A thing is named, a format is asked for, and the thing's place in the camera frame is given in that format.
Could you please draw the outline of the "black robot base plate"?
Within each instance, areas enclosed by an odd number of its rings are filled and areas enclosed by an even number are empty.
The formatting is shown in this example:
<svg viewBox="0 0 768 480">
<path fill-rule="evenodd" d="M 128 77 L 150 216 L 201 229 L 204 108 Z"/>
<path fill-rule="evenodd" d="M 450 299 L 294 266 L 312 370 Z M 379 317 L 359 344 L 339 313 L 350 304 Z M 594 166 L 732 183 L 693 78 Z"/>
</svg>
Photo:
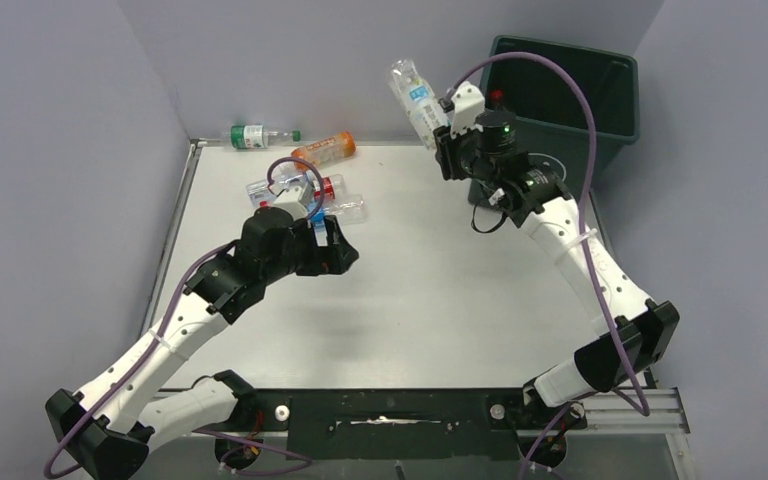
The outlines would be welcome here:
<svg viewBox="0 0 768 480">
<path fill-rule="evenodd" d="M 290 451 L 313 460 L 512 461 L 558 411 L 520 387 L 260 389 L 215 426 L 283 433 Z"/>
</svg>

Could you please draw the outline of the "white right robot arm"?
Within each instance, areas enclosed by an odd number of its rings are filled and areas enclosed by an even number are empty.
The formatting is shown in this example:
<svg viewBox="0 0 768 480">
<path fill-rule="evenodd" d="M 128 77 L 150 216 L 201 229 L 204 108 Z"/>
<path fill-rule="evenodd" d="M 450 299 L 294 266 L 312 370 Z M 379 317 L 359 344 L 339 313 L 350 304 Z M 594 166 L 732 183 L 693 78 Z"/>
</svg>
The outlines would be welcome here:
<svg viewBox="0 0 768 480">
<path fill-rule="evenodd" d="M 586 224 L 566 186 L 517 146 L 514 116 L 486 111 L 435 135 L 448 178 L 470 177 L 514 225 L 482 245 L 439 223 L 423 193 L 388 196 L 391 222 L 363 230 L 361 268 L 324 294 L 330 321 L 370 338 L 352 384 L 509 386 L 550 425 L 562 405 L 636 384 L 678 322 L 637 287 Z"/>
</svg>

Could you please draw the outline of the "clear bottle blue stripe label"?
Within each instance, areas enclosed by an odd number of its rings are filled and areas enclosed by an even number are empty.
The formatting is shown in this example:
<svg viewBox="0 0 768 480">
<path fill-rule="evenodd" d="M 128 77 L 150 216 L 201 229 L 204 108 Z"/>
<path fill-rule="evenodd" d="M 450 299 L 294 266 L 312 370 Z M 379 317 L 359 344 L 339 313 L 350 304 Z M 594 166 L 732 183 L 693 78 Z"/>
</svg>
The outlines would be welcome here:
<svg viewBox="0 0 768 480">
<path fill-rule="evenodd" d="M 423 145 L 436 150 L 434 132 L 450 125 L 430 84 L 419 75 L 411 59 L 400 59 L 390 67 L 388 84 Z"/>
</svg>

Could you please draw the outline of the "clear bottle blue white label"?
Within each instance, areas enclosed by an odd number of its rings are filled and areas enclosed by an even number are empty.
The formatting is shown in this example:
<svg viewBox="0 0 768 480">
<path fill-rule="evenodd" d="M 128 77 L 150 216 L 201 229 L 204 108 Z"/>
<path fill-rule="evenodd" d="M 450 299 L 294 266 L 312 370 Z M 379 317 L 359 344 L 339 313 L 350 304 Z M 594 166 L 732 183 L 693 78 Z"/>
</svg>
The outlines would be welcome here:
<svg viewBox="0 0 768 480">
<path fill-rule="evenodd" d="M 366 202 L 360 194 L 350 194 L 326 200 L 312 217 L 311 223 L 318 230 L 325 229 L 325 217 L 334 216 L 341 226 L 364 223 L 368 220 Z"/>
</svg>

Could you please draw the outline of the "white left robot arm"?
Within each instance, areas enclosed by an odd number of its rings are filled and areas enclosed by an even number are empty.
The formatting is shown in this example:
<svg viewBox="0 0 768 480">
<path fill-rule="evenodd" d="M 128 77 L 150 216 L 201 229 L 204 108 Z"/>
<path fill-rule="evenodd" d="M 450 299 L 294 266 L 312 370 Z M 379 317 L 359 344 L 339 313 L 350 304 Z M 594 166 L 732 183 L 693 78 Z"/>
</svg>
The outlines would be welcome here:
<svg viewBox="0 0 768 480">
<path fill-rule="evenodd" d="M 266 289 L 290 275 L 342 275 L 359 258 L 337 218 L 323 219 L 325 244 L 303 214 L 258 209 L 239 238 L 190 266 L 166 312 L 113 365 L 70 392 L 56 391 L 45 411 L 77 469 L 94 479 L 128 479 L 149 454 L 202 427 L 230 421 L 253 388 L 232 371 L 157 399 L 192 355 L 262 301 Z"/>
</svg>

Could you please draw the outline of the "bottle red blue label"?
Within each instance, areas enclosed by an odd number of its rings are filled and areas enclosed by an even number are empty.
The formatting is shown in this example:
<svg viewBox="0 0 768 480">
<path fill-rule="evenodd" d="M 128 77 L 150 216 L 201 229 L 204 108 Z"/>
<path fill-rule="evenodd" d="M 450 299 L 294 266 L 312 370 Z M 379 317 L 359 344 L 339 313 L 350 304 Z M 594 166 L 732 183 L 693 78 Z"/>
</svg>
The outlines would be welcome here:
<svg viewBox="0 0 768 480">
<path fill-rule="evenodd" d="M 305 187 L 310 187 L 312 190 L 312 199 L 310 205 L 315 205 L 320 199 L 323 203 L 326 200 L 333 200 L 338 196 L 341 196 L 346 191 L 345 181 L 342 175 L 335 174 L 331 176 L 324 176 L 322 178 L 323 183 L 320 184 L 315 176 L 308 172 L 309 183 Z"/>
</svg>

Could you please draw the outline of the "clear bottle red label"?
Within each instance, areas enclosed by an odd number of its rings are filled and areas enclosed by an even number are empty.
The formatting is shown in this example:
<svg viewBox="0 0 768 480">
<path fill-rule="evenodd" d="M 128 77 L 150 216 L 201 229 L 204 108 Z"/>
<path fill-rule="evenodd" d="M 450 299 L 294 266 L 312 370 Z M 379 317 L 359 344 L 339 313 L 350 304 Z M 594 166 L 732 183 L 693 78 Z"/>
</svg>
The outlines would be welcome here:
<svg viewBox="0 0 768 480">
<path fill-rule="evenodd" d="M 488 92 L 487 101 L 491 108 L 500 108 L 504 106 L 504 92 L 498 89 Z"/>
</svg>

